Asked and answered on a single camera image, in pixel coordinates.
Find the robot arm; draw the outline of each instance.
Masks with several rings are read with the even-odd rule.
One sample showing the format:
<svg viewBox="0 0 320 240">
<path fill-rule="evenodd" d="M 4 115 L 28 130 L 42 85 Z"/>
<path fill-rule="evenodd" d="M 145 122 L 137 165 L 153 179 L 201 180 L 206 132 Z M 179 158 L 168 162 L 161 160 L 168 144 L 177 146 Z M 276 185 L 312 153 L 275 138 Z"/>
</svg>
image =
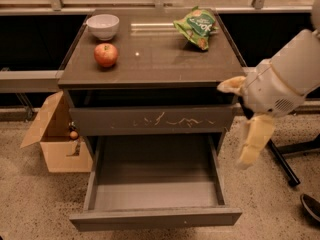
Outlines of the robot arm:
<svg viewBox="0 0 320 240">
<path fill-rule="evenodd" d="M 320 0 L 313 5 L 312 21 L 317 30 L 302 30 L 246 77 L 241 93 L 253 112 L 285 116 L 320 86 Z"/>
<path fill-rule="evenodd" d="M 259 63 L 247 77 L 234 77 L 218 85 L 221 92 L 243 97 L 254 116 L 243 127 L 237 165 L 246 169 L 258 158 L 275 130 L 274 118 L 303 104 L 320 86 L 320 0 L 315 0 L 312 21 L 317 30 L 301 31 L 271 59 Z"/>
</svg>

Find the terrazzo floor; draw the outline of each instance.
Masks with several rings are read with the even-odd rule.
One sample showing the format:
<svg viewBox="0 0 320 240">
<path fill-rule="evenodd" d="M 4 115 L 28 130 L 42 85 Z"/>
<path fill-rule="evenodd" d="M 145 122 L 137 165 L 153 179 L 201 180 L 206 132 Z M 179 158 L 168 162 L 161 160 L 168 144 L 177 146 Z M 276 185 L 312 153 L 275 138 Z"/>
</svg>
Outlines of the terrazzo floor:
<svg viewBox="0 0 320 240">
<path fill-rule="evenodd" d="M 301 184 L 292 188 L 273 155 L 265 149 L 254 166 L 235 168 L 240 126 L 236 116 L 218 160 L 226 203 L 242 216 L 231 227 L 78 232 L 69 221 L 81 212 L 88 173 L 49 173 L 40 145 L 20 149 L 30 122 L 0 114 L 0 236 L 4 240 L 174 239 L 268 240 L 319 239 L 320 225 L 304 214 L 300 194 L 320 200 L 319 150 L 293 154 L 287 161 Z M 309 141 L 319 134 L 320 113 L 288 115 L 277 120 L 276 145 Z"/>
</svg>

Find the apple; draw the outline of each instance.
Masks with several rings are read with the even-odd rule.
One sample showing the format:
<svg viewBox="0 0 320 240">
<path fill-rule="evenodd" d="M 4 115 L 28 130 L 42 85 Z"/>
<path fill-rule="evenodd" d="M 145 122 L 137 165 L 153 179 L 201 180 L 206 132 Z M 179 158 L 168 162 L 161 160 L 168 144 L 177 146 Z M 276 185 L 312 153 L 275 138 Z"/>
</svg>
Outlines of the apple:
<svg viewBox="0 0 320 240">
<path fill-rule="evenodd" d="M 109 43 L 98 44 L 94 49 L 94 59 L 104 68 L 111 67 L 118 59 L 118 50 Z"/>
</svg>

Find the ceramic bowl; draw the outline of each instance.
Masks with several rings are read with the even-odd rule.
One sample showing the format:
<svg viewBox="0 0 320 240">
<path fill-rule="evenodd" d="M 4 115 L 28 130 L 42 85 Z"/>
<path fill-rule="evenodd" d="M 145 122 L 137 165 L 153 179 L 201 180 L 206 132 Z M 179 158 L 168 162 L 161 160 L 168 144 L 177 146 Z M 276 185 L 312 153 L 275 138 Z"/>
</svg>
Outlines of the ceramic bowl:
<svg viewBox="0 0 320 240">
<path fill-rule="evenodd" d="M 112 39 L 118 32 L 120 20 L 111 14 L 92 16 L 86 22 L 89 32 L 102 41 Z"/>
</svg>

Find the green chip bag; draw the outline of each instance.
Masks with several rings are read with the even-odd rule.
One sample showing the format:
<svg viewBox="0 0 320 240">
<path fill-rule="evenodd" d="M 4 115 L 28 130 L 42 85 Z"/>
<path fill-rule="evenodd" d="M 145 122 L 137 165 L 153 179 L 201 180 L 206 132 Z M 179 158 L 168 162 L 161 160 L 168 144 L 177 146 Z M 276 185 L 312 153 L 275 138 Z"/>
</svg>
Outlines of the green chip bag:
<svg viewBox="0 0 320 240">
<path fill-rule="evenodd" d="M 216 29 L 214 23 L 214 17 L 208 11 L 200 10 L 198 6 L 183 19 L 173 21 L 175 28 L 201 50 L 209 49 L 210 32 Z"/>
</svg>

